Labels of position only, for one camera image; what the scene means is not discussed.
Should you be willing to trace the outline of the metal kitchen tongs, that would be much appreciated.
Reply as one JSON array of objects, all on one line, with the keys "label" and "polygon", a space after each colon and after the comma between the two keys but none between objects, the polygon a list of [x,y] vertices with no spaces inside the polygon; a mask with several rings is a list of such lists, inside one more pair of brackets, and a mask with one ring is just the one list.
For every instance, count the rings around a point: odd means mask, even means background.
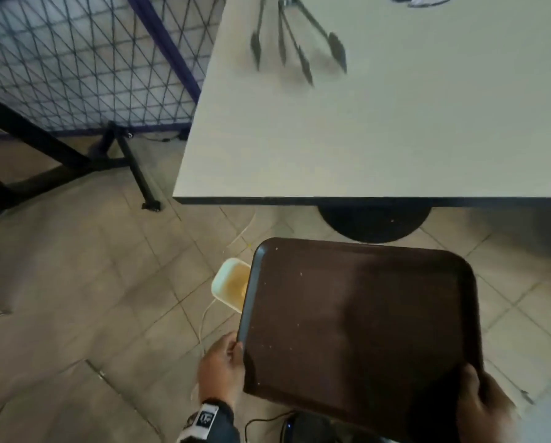
[{"label": "metal kitchen tongs", "polygon": [[[283,66],[286,66],[287,60],[286,45],[284,39],[284,9],[286,7],[287,1],[288,0],[278,0],[278,49],[280,60]],[[252,32],[252,35],[250,36],[250,49],[252,51],[257,70],[260,69],[261,65],[262,48],[259,36],[262,28],[265,4],[266,0],[259,0],[257,25],[256,29]]]},{"label": "metal kitchen tongs", "polygon": [[302,74],[309,85],[314,86],[309,60],[307,59],[304,51],[302,51],[301,46],[296,41],[291,25],[286,17],[285,11],[290,7],[299,10],[299,12],[301,12],[301,14],[318,31],[318,33],[324,37],[330,48],[331,57],[336,61],[343,72],[347,73],[346,52],[341,40],[334,32],[328,32],[324,29],[320,22],[317,21],[313,14],[309,11],[307,6],[305,6],[302,0],[278,0],[278,51],[282,65],[286,66],[287,62],[286,44],[284,39],[284,31],[286,30],[290,40],[292,41],[297,57],[300,60]]}]

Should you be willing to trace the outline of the black metal stand frame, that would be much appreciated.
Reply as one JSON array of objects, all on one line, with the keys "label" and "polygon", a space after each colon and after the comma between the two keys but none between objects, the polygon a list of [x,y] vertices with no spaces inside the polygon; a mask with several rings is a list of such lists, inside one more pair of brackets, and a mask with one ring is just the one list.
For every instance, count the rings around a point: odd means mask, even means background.
[{"label": "black metal stand frame", "polygon": [[57,167],[21,182],[5,185],[0,181],[0,215],[87,175],[121,168],[129,168],[135,179],[144,199],[141,208],[154,213],[162,210],[127,142],[132,134],[114,122],[109,122],[102,138],[87,154],[66,145],[1,102],[0,129],[58,163]]}]

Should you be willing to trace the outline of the cream plastic container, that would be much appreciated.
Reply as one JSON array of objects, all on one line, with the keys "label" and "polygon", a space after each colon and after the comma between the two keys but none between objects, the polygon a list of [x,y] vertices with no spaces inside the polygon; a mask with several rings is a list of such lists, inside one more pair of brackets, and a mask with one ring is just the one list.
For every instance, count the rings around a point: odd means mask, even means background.
[{"label": "cream plastic container", "polygon": [[212,281],[212,296],[235,312],[242,313],[250,271],[251,266],[245,261],[228,258]]}]

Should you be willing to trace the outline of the black round table base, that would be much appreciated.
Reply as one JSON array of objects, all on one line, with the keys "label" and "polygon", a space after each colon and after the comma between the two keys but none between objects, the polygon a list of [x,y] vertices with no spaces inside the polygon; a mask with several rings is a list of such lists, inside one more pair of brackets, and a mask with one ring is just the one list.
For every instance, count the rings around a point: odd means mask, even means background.
[{"label": "black round table base", "polygon": [[405,238],[418,230],[432,208],[319,206],[317,210],[323,220],[345,238],[366,244],[386,244]]}]

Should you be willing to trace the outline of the brown plastic serving tray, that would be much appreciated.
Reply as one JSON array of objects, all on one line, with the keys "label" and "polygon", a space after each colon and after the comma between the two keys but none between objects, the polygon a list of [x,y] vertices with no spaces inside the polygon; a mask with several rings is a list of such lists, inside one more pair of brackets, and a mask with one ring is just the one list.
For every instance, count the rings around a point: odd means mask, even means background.
[{"label": "brown plastic serving tray", "polygon": [[238,340],[246,394],[398,443],[460,443],[460,369],[483,370],[476,276],[445,250],[268,238]]}]

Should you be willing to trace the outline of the person's left hand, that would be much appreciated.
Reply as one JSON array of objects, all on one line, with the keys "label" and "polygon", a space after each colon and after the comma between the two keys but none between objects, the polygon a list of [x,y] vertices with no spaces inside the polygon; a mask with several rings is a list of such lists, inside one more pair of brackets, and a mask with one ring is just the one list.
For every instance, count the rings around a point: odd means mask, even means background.
[{"label": "person's left hand", "polygon": [[231,365],[226,356],[226,336],[212,344],[198,366],[198,401],[221,401],[232,410],[243,392],[245,365]]}]

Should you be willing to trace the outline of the person's right hand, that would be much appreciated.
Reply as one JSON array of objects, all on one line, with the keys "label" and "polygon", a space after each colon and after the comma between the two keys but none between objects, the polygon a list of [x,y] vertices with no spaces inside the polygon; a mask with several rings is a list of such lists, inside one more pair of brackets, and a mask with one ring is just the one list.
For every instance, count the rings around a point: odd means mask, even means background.
[{"label": "person's right hand", "polygon": [[514,402],[489,374],[478,373],[481,402],[459,402],[456,425],[460,443],[519,443]]}]

